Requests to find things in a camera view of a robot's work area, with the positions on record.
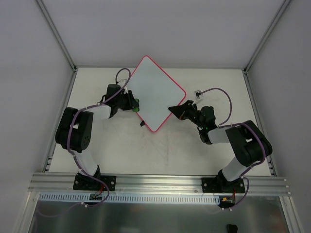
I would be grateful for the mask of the green bone-shaped eraser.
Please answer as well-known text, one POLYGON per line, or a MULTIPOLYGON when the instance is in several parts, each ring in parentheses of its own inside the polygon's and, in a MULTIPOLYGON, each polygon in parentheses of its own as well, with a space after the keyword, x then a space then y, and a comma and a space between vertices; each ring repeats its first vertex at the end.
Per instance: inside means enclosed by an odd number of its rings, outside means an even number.
POLYGON ((133 112, 138 112, 139 111, 139 99, 135 99, 135 102, 133 103, 133 112))

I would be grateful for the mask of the pink framed whiteboard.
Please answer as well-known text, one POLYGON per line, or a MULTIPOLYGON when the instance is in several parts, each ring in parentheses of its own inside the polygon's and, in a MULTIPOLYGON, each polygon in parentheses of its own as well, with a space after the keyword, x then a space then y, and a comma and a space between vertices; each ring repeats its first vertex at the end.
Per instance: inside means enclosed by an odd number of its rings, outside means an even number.
POLYGON ((139 100, 138 116, 153 133, 172 114, 168 108, 179 105, 187 96, 185 89, 148 55, 134 69, 127 88, 139 100))

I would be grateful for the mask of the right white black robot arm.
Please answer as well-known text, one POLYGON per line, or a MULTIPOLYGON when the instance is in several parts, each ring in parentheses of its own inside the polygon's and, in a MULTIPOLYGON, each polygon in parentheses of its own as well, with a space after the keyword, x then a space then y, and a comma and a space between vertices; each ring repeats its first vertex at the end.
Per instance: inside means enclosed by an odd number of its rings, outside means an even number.
POLYGON ((234 152, 234 158, 208 186, 228 192, 252 167, 264 162, 273 152, 271 143, 251 120, 227 126, 216 126, 212 106, 200 110, 189 100, 168 110, 179 120, 190 120, 197 126, 200 139, 208 145, 227 143, 234 152))

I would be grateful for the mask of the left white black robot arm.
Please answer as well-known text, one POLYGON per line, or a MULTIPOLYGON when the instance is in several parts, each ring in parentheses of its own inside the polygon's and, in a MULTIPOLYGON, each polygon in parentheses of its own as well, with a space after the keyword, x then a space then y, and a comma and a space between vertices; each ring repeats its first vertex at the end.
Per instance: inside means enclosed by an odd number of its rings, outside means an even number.
POLYGON ((73 157, 78 174, 85 177, 90 189, 102 183, 99 165, 88 149, 93 123, 112 118, 118 110, 138 112, 139 100, 125 86, 110 84, 96 104, 82 109, 67 107, 58 125, 55 141, 73 157))

